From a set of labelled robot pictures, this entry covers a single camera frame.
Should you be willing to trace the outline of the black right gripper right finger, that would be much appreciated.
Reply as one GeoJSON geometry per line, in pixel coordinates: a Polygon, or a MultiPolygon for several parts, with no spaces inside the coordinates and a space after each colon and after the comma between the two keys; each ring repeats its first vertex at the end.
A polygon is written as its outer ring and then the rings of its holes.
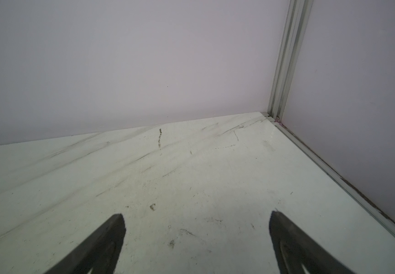
{"type": "Polygon", "coordinates": [[[269,234],[282,274],[353,273],[282,212],[271,213],[269,234]]]}

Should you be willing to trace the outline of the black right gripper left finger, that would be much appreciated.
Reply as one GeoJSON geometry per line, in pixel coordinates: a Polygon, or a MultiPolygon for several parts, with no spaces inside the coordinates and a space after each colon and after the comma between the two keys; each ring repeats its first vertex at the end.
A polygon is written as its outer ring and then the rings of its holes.
{"type": "Polygon", "coordinates": [[[114,214],[47,273],[112,274],[117,266],[125,235],[123,215],[114,214]]]}

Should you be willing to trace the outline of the aluminium frame profiles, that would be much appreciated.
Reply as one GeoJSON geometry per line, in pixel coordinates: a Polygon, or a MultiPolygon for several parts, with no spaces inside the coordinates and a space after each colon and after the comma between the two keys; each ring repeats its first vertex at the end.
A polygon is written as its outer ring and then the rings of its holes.
{"type": "Polygon", "coordinates": [[[291,1],[268,115],[395,237],[395,1],[291,1]]]}

